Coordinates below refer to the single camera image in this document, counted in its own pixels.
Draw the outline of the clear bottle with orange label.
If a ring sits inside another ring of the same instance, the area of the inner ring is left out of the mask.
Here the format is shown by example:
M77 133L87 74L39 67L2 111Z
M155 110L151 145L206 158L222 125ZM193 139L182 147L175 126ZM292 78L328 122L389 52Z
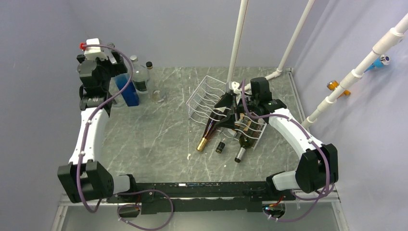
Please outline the clear bottle with orange label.
M162 91L162 89L159 87L159 85L155 81L156 74L155 74L155 71L153 70L153 63L148 61L146 63L146 68L147 68L147 76L148 76L148 80L146 81L146 87L147 87L150 99L154 103L163 103L166 99L166 94Z

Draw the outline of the blue plastic bottle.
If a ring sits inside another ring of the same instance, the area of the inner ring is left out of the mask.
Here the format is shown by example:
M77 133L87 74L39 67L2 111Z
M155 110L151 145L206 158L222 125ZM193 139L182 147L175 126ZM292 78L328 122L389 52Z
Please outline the blue plastic bottle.
M130 75L128 73L120 74L114 77L114 82L119 90L123 89L129 80ZM140 104L139 96L132 81L129 82L126 89L121 93L121 96L128 107L139 106Z

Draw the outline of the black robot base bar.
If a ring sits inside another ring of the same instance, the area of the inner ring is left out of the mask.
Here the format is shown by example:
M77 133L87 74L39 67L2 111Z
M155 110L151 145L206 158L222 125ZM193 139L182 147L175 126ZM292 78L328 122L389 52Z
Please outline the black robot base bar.
M133 194L108 198L111 204L141 206L141 214L161 212L233 211L261 212L269 203L293 201L290 190L275 191L265 181L136 183Z

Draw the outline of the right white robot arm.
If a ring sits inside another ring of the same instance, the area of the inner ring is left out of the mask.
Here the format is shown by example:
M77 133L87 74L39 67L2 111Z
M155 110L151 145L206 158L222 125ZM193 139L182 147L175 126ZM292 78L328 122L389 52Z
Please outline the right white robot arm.
M277 130L296 152L299 162L295 170L270 175L265 180L265 193L276 200L285 191L316 192L317 198L330 194L338 181L338 153L336 147L324 144L312 136L292 115L287 105L274 99L269 82L264 77L251 79L251 93L246 94L243 84L228 82L226 92L216 107L230 111L217 126L233 129L240 114L251 119L262 119Z

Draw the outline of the dark bottle with gold foil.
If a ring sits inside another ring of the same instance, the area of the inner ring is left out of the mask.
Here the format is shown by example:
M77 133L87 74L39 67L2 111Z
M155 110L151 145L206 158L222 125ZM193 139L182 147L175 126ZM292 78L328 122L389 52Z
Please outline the dark bottle with gold foil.
M205 145L207 144L208 140L212 137L216 130L216 124L220 120L222 120L228 112L228 109L226 107L221 107L221 108L215 108L212 113L210 114L206 127L204 129L202 138L200 139L200 142L197 145L196 150L201 152Z

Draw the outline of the green bottle with silver foil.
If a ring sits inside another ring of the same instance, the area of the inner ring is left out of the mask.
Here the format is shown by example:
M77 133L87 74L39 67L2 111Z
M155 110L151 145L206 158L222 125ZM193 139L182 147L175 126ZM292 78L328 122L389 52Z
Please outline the green bottle with silver foil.
M241 133L239 136L239 145L240 148L237 152L237 155L234 158L236 163L240 163L243 159L245 152L252 148L254 144L258 141L258 138L263 129L263 124L256 119L254 121L244 118L242 120L243 124L240 125Z

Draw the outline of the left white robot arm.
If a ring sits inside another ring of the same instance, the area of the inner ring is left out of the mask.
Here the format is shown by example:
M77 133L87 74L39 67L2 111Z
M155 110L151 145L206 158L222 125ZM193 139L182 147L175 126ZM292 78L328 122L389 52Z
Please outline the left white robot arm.
M113 58L114 62L102 55L77 56L77 71L82 82L79 88L81 126L68 164L57 171L72 203L110 198L117 193L124 201L132 202L139 193L132 175L114 177L98 160L112 108L111 103L104 104L111 97L111 78L128 71L123 56L115 51Z

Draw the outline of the bottle with black cap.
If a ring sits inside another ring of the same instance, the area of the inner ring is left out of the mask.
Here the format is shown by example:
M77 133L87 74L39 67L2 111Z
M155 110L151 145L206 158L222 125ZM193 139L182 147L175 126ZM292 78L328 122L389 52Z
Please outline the bottle with black cap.
M218 154L221 154L223 152L224 148L225 148L225 145L226 144L224 142L220 141L219 144L216 147L216 152Z

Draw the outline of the clear bottle with silver cap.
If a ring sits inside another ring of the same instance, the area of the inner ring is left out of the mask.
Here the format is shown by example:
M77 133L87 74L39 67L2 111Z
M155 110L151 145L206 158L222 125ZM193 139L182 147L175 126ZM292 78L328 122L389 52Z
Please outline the clear bottle with silver cap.
M138 61L136 55L130 57L133 66L133 76L132 81L135 86L137 93L145 94L148 93L146 81L148 81L147 68Z

